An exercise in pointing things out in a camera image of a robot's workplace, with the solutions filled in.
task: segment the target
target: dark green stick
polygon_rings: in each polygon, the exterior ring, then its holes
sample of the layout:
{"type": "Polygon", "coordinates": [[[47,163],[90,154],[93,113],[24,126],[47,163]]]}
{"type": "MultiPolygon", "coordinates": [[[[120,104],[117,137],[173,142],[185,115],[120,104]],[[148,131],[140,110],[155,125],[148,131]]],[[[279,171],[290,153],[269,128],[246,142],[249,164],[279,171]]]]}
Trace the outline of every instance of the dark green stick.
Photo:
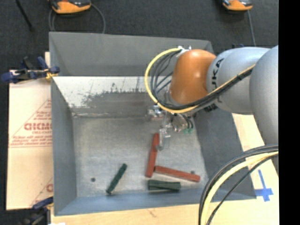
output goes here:
{"type": "Polygon", "coordinates": [[[114,176],[113,180],[111,181],[111,184],[109,185],[108,189],[106,190],[106,192],[111,195],[112,191],[114,190],[114,188],[117,186],[117,184],[119,183],[119,180],[121,179],[121,177],[123,176],[124,172],[127,169],[127,165],[124,163],[122,165],[122,167],[120,167],[118,173],[114,176]]]}

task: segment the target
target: yellow cable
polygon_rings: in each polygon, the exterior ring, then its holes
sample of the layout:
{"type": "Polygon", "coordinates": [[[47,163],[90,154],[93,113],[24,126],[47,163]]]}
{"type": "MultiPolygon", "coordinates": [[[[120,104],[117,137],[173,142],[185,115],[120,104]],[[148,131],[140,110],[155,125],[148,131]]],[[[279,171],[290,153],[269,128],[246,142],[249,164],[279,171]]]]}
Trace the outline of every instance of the yellow cable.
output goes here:
{"type": "MultiPolygon", "coordinates": [[[[168,54],[168,53],[172,53],[172,52],[176,52],[176,51],[179,51],[181,50],[181,48],[171,48],[169,50],[166,50],[166,51],[163,51],[161,52],[159,55],[157,55],[150,63],[149,65],[147,66],[147,69],[146,69],[146,72],[145,72],[145,76],[144,76],[144,83],[145,83],[145,87],[146,87],[146,91],[147,93],[149,94],[150,98],[154,101],[154,103],[156,103],[160,108],[164,109],[165,111],[167,112],[170,112],[170,113],[186,113],[186,112],[189,112],[191,110],[193,110],[194,108],[197,108],[198,105],[196,106],[192,106],[192,107],[188,107],[188,108],[185,108],[185,109],[180,109],[180,110],[174,110],[174,109],[170,109],[170,108],[167,108],[165,106],[163,106],[162,104],[160,104],[158,102],[158,100],[153,96],[149,86],[148,86],[148,74],[149,74],[149,71],[151,69],[151,67],[153,66],[153,64],[162,56],[168,54]]],[[[237,76],[239,76],[240,74],[248,71],[248,70],[251,70],[252,68],[254,68],[255,64],[250,66],[249,68],[245,69],[244,71],[240,72],[237,76]]],[[[212,93],[215,93],[217,92],[218,90],[220,90],[221,88],[223,88],[224,86],[226,86],[228,83],[230,83],[233,79],[235,79],[236,77],[233,77],[232,79],[228,80],[227,82],[223,83],[220,87],[218,87],[217,89],[213,90],[212,92],[210,92],[208,95],[206,96],[209,96],[211,95],[212,93]]]]}
{"type": "Polygon", "coordinates": [[[229,171],[227,171],[226,173],[224,173],[215,183],[215,185],[211,188],[210,192],[208,193],[204,203],[203,203],[203,210],[202,210],[202,214],[201,214],[201,224],[205,225],[207,222],[207,211],[209,208],[209,204],[214,196],[214,194],[216,193],[216,191],[218,190],[218,188],[224,183],[225,180],[227,180],[231,175],[233,175],[234,173],[236,173],[237,171],[239,171],[240,169],[253,164],[253,163],[257,163],[260,162],[262,160],[264,160],[265,158],[268,158],[270,156],[276,155],[278,154],[277,152],[272,152],[272,153],[264,153],[261,155],[255,155],[255,158],[253,159],[249,159],[246,160],[238,165],[236,165],[235,167],[233,167],[232,169],[230,169],[229,171]]]}
{"type": "Polygon", "coordinates": [[[173,109],[170,109],[170,108],[167,108],[165,106],[163,106],[162,104],[160,104],[158,102],[158,100],[153,96],[149,86],[148,86],[148,74],[149,74],[149,71],[151,69],[151,67],[153,66],[153,64],[162,56],[168,54],[168,53],[172,53],[172,52],[176,52],[176,51],[179,51],[181,50],[181,48],[171,48],[169,50],[166,50],[166,51],[163,51],[161,52],[159,55],[157,55],[150,63],[149,65],[147,66],[147,69],[146,69],[146,72],[145,72],[145,76],[144,76],[144,83],[145,83],[145,87],[146,87],[146,91],[147,93],[149,94],[150,98],[154,101],[154,103],[156,103],[159,107],[161,107],[162,109],[166,110],[167,112],[170,112],[170,113],[186,113],[188,111],[191,111],[193,110],[194,108],[196,108],[197,106],[193,106],[193,107],[188,107],[188,108],[185,108],[185,109],[181,109],[181,110],[173,110],[173,109]]]}

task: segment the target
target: black cable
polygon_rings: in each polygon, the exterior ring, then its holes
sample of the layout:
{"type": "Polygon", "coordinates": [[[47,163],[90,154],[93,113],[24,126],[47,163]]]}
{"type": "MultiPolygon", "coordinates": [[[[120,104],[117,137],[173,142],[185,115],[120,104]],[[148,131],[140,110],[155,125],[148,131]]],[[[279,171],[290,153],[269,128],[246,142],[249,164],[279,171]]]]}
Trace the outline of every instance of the black cable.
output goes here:
{"type": "Polygon", "coordinates": [[[160,61],[157,62],[156,66],[153,66],[151,70],[150,89],[152,94],[154,94],[154,77],[155,77],[156,70],[160,66],[160,64],[164,62],[166,59],[167,56],[164,56],[160,61]]]}
{"type": "Polygon", "coordinates": [[[256,47],[256,42],[255,42],[255,37],[254,37],[254,32],[253,32],[253,25],[252,25],[251,15],[250,15],[249,10],[247,10],[247,16],[248,16],[248,21],[249,21],[249,27],[250,27],[250,34],[251,34],[252,43],[253,43],[253,46],[256,47]]]}
{"type": "Polygon", "coordinates": [[[253,33],[253,26],[252,26],[252,21],[251,21],[251,15],[250,15],[250,11],[247,11],[248,14],[248,20],[249,20],[249,25],[250,25],[250,33],[251,33],[251,39],[252,39],[252,43],[253,46],[256,47],[256,42],[255,42],[255,37],[254,37],[254,33],[253,33]]]}
{"type": "MultiPolygon", "coordinates": [[[[104,18],[103,13],[99,10],[99,8],[97,8],[95,5],[91,4],[91,7],[93,7],[101,16],[102,21],[103,21],[103,29],[101,33],[105,33],[105,29],[106,29],[106,21],[104,18]]],[[[53,10],[51,9],[48,15],[48,25],[49,25],[49,30],[50,31],[56,31],[55,30],[55,26],[54,26],[54,20],[56,18],[56,13],[54,13],[54,15],[52,16],[53,10]]]]}
{"type": "Polygon", "coordinates": [[[223,202],[226,200],[226,198],[243,182],[243,180],[245,180],[245,178],[251,174],[257,167],[259,167],[261,164],[265,163],[266,161],[270,160],[271,158],[275,157],[277,155],[271,156],[271,157],[267,157],[264,160],[258,162],[255,166],[253,166],[229,191],[228,193],[224,196],[224,198],[221,200],[221,202],[217,205],[217,207],[213,210],[213,212],[211,213],[209,219],[207,220],[206,225],[210,225],[213,217],[215,216],[216,212],[218,211],[218,209],[221,207],[221,205],[223,204],[223,202]]]}
{"type": "Polygon", "coordinates": [[[157,92],[157,87],[158,87],[158,77],[168,68],[168,66],[170,65],[171,59],[174,55],[176,55],[178,52],[173,52],[171,54],[169,54],[168,57],[168,63],[167,65],[162,69],[163,65],[162,64],[158,69],[157,69],[157,73],[154,75],[155,76],[155,81],[154,81],[154,96],[158,97],[158,92],[157,92]]]}
{"type": "Polygon", "coordinates": [[[201,217],[202,214],[202,204],[204,203],[211,187],[215,184],[215,182],[217,181],[217,179],[219,178],[219,176],[226,170],[228,169],[229,166],[231,166],[232,164],[239,162],[241,160],[244,160],[250,156],[254,156],[254,155],[259,155],[259,154],[263,154],[263,153],[269,153],[269,152],[276,152],[278,151],[278,144],[275,145],[265,145],[265,146],[261,146],[261,147],[257,147],[257,148],[253,148],[250,150],[247,150],[245,152],[243,152],[242,154],[234,157],[233,159],[231,159],[229,162],[227,162],[226,164],[224,164],[221,168],[219,168],[210,178],[210,180],[206,183],[204,190],[202,192],[201,198],[200,198],[200,206],[199,206],[199,218],[201,217]]]}
{"type": "Polygon", "coordinates": [[[239,76],[236,76],[235,78],[233,78],[226,86],[213,91],[212,93],[210,93],[209,95],[194,101],[192,103],[189,104],[185,104],[185,105],[178,105],[178,106],[169,106],[167,104],[164,104],[162,101],[160,101],[160,103],[170,109],[173,110],[181,110],[181,109],[185,109],[185,108],[189,108],[192,106],[205,106],[207,104],[209,104],[210,102],[212,102],[213,100],[215,100],[217,97],[219,97],[221,94],[223,94],[224,92],[226,92],[227,90],[229,90],[233,85],[235,85],[236,83],[238,83],[239,81],[241,81],[242,79],[244,79],[245,77],[249,76],[252,72],[252,69],[249,69],[243,73],[241,73],[239,76]]]}

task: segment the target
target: black floor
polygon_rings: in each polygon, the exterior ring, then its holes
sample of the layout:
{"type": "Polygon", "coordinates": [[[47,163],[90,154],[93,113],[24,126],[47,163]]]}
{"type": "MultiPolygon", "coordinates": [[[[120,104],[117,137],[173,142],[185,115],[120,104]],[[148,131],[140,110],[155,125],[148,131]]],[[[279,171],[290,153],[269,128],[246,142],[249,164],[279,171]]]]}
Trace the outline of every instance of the black floor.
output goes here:
{"type": "MultiPolygon", "coordinates": [[[[19,0],[33,31],[15,0],[0,0],[0,74],[17,68],[24,56],[35,61],[48,50],[46,0],[19,0]]],[[[209,40],[216,54],[233,44],[272,48],[278,45],[279,0],[252,0],[248,14],[232,15],[216,0],[94,0],[103,13],[106,34],[209,40]],[[254,38],[251,38],[250,21],[254,38]]],[[[57,31],[102,32],[103,20],[93,7],[80,17],[61,18],[57,31]]],[[[0,224],[15,225],[30,211],[4,211],[8,145],[8,90],[0,86],[0,224]]]]}

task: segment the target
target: green block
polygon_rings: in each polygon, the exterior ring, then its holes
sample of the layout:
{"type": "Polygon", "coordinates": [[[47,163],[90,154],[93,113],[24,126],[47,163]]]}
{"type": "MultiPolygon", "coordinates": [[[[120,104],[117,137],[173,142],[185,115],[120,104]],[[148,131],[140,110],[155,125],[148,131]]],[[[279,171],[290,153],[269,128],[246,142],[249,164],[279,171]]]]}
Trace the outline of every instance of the green block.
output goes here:
{"type": "Polygon", "coordinates": [[[148,180],[148,190],[158,190],[158,189],[179,191],[181,189],[181,184],[180,182],[148,180]]]}

